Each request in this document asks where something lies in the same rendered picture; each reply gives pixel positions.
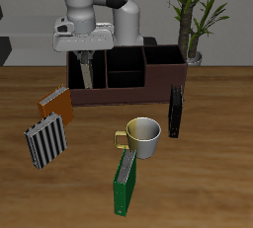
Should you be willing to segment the green pot plant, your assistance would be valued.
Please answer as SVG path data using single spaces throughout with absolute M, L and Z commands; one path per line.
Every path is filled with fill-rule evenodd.
M 220 5 L 213 13 L 211 9 L 215 0 L 176 0 L 178 7 L 173 6 L 180 23 L 178 44 L 183 56 L 190 66 L 200 66 L 203 60 L 202 54 L 197 51 L 199 39 L 203 35 L 211 35 L 210 27 L 219 21 L 228 19 L 222 16 L 226 3 Z

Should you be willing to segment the dark brown desk caddy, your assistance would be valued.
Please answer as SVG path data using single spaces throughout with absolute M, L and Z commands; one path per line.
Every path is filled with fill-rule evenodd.
M 93 87 L 84 87 L 80 61 L 67 54 L 66 84 L 74 107 L 168 103 L 185 86 L 188 65 L 178 45 L 116 46 L 93 55 Z

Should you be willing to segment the black and white striped book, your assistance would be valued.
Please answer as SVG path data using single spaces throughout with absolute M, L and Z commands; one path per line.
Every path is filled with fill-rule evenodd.
M 52 112 L 24 132 L 34 166 L 41 170 L 67 148 L 62 116 Z

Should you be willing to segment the yellow and white mug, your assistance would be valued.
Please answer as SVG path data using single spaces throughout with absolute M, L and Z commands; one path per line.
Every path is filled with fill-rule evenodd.
M 154 154 L 160 134 L 161 127 L 157 121 L 149 117 L 137 117 L 126 124 L 124 131 L 115 131 L 114 145 L 118 149 L 135 151 L 138 159 L 147 159 Z M 120 144 L 119 136 L 125 136 L 127 144 Z

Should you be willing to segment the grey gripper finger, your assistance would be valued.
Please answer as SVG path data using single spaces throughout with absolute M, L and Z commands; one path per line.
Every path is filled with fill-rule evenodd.
M 87 84 L 86 87 L 87 89 L 93 89 L 93 65 L 92 65 L 92 61 L 93 61 L 93 55 L 95 53 L 95 50 L 89 50 L 87 51 Z
M 86 68 L 87 68 L 87 62 L 88 62 L 88 54 L 85 50 L 76 51 L 75 54 L 77 56 L 77 59 L 80 61 L 83 82 L 87 83 L 87 81 L 86 81 Z

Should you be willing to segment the green book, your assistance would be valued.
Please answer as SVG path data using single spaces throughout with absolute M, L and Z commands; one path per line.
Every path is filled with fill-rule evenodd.
M 125 149 L 114 177 L 114 208 L 117 215 L 127 215 L 135 178 L 136 152 Z

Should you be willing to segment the orange-yellow book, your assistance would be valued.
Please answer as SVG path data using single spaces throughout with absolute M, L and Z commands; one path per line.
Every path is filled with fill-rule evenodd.
M 37 105 L 41 118 L 55 112 L 62 117 L 63 125 L 74 119 L 70 91 L 62 85 L 38 100 Z

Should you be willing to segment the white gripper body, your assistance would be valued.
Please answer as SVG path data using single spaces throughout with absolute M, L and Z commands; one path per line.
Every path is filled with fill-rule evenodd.
M 68 23 L 55 28 L 53 49 L 55 51 L 101 50 L 114 47 L 114 26 L 110 23 L 97 23 L 96 29 L 87 35 L 76 35 L 74 25 Z

